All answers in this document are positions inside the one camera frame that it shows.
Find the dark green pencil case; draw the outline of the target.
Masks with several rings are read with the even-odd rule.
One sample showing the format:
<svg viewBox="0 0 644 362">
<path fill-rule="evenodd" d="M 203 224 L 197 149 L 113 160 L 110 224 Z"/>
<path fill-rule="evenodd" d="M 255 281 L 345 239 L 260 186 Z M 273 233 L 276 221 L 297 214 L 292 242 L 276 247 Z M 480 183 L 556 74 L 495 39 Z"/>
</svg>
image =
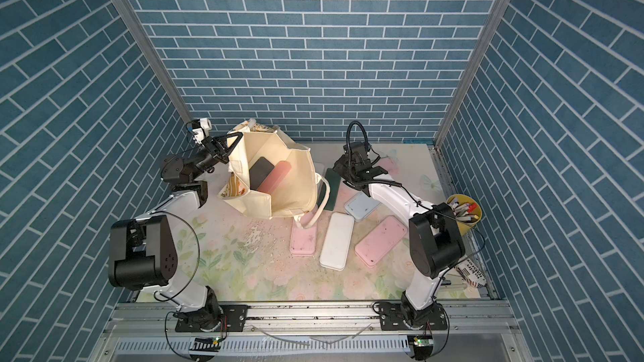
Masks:
<svg viewBox="0 0 644 362">
<path fill-rule="evenodd" d="M 334 169 L 327 169 L 324 177 L 329 183 L 329 186 L 322 184 L 319 192 L 318 205 L 321 205 L 326 194 L 329 194 L 324 210 L 333 211 L 335 209 L 335 203 L 339 193 L 341 177 Z"/>
</svg>

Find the light blue case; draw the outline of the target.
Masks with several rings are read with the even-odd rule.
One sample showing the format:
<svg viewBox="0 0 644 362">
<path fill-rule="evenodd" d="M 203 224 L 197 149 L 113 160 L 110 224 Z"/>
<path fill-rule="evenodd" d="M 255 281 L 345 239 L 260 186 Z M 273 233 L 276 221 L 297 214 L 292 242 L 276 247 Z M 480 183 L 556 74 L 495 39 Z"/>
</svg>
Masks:
<svg viewBox="0 0 644 362">
<path fill-rule="evenodd" d="M 362 221 L 380 205 L 378 200 L 359 192 L 344 205 L 344 209 L 356 222 Z"/>
</svg>

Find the black case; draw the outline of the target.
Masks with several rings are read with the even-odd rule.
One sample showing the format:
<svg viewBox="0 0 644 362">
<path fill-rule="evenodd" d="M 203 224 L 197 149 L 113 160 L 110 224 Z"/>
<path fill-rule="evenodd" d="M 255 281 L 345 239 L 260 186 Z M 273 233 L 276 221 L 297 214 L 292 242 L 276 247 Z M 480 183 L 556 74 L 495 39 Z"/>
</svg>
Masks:
<svg viewBox="0 0 644 362">
<path fill-rule="evenodd" d="M 260 157 L 249 169 L 250 189 L 259 191 L 260 185 L 273 172 L 274 165 L 265 157 Z"/>
</svg>

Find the cream canvas tote bag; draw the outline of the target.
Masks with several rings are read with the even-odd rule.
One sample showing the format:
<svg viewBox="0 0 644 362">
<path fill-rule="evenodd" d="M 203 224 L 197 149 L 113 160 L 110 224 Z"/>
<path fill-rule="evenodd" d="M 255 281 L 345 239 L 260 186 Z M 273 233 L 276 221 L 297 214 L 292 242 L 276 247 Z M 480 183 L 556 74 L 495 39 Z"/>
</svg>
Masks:
<svg viewBox="0 0 644 362">
<path fill-rule="evenodd" d="M 300 229 L 316 224 L 330 198 L 330 184 L 315 171 L 310 149 L 278 127 L 251 119 L 232 130 L 240 134 L 231 172 L 219 196 L 245 216 L 292 218 Z"/>
</svg>

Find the translucent pink case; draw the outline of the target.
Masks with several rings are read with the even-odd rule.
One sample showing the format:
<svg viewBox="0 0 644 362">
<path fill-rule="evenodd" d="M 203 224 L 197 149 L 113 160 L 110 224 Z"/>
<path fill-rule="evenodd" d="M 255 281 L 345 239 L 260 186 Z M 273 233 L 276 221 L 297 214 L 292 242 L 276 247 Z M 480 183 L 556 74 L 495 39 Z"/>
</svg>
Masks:
<svg viewBox="0 0 644 362">
<path fill-rule="evenodd" d="M 273 194 L 278 187 L 283 184 L 292 167 L 287 161 L 280 161 L 274 167 L 273 172 L 260 185 L 259 192 L 264 194 Z"/>
</svg>

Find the white pencil case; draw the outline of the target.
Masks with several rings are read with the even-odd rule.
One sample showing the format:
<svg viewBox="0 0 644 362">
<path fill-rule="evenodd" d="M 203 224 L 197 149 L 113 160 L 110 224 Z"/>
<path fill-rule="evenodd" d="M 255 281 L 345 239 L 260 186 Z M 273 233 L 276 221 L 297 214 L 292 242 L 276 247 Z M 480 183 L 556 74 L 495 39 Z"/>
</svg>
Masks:
<svg viewBox="0 0 644 362">
<path fill-rule="evenodd" d="M 352 216 L 333 213 L 320 253 L 320 265 L 336 271 L 346 266 L 355 220 Z"/>
</svg>

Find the pink pencil case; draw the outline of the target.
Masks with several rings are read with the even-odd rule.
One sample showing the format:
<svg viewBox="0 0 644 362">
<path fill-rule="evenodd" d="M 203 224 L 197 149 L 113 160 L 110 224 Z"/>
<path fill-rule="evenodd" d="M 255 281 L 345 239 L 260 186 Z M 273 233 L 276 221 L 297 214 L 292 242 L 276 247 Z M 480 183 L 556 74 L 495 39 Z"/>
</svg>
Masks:
<svg viewBox="0 0 644 362">
<path fill-rule="evenodd" d="M 379 160 L 377 165 L 387 170 L 387 173 L 392 177 L 399 174 L 399 166 L 397 162 L 391 158 L 382 158 Z"/>
</svg>

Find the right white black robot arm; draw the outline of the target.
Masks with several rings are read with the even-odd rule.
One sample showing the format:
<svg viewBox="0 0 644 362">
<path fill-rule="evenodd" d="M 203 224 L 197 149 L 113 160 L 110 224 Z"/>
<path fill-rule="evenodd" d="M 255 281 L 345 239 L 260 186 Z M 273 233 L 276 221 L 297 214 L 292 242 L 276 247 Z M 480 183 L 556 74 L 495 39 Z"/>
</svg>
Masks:
<svg viewBox="0 0 644 362">
<path fill-rule="evenodd" d="M 420 328 L 429 322 L 444 277 L 459 264 L 466 247 L 451 207 L 416 198 L 369 159 L 371 150 L 367 141 L 347 142 L 334 170 L 347 186 L 381 202 L 407 224 L 415 272 L 402 295 L 401 312 L 407 326 Z"/>
</svg>

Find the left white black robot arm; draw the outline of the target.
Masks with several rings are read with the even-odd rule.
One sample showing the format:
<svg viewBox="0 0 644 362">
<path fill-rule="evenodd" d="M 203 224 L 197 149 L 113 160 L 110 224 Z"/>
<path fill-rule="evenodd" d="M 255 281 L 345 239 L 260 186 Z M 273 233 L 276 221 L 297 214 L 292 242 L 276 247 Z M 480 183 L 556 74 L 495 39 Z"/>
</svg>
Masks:
<svg viewBox="0 0 644 362">
<path fill-rule="evenodd" d="M 116 288 L 150 293 L 173 306 L 180 333 L 243 331 L 248 316 L 244 305 L 221 306 L 214 290 L 196 282 L 195 273 L 179 267 L 173 224 L 186 226 L 176 213 L 199 209 L 208 199 L 208 186 L 199 177 L 217 164 L 227 164 L 243 136 L 233 132 L 221 137 L 206 136 L 195 156 L 185 159 L 171 154 L 161 163 L 161 178 L 172 194 L 157 208 L 110 229 L 108 279 Z"/>
</svg>

